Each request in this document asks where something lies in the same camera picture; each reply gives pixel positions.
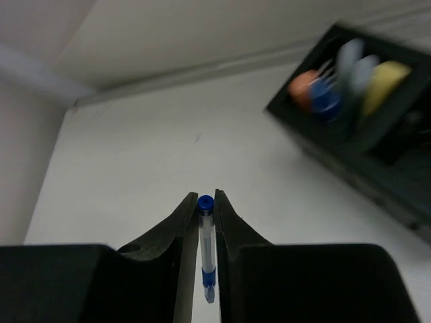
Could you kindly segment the blue spray bottle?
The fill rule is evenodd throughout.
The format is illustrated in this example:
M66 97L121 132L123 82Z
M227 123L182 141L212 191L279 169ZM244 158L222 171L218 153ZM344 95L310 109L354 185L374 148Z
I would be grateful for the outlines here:
M322 122L335 120L340 113L341 103L339 94L329 87L321 78L316 79L308 91L311 101L311 113Z

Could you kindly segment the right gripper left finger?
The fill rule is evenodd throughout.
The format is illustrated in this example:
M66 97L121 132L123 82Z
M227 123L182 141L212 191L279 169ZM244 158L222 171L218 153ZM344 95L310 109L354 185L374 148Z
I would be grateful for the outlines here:
M1 249L2 322L190 322L197 194L114 250L103 244Z

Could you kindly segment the orange cap highlighter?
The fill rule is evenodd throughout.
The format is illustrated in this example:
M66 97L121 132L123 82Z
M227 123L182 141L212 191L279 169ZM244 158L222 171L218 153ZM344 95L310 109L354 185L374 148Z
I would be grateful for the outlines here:
M310 87L318 78L319 72L311 69L299 74L287 86L287 91L292 100L306 113L310 112L311 107Z

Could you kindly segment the blue pen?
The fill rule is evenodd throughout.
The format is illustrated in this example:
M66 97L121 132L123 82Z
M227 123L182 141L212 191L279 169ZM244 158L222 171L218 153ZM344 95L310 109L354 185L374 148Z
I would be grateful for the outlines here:
M216 237L214 225L214 199L202 195L197 200L199 242L201 246L201 273L204 296L208 303L215 300Z

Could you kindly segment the yellow cap highlighter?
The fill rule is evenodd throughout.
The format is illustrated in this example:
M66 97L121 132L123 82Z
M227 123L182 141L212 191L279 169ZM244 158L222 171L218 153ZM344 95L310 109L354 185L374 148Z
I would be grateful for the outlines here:
M370 85L364 95L361 115L375 113L395 88L411 73L411 68L397 61L385 61L372 72Z

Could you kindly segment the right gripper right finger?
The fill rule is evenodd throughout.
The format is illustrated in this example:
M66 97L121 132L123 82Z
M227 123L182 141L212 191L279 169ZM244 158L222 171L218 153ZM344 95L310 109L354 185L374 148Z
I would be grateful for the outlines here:
M418 322L389 253L376 244L272 244L215 192L222 322Z

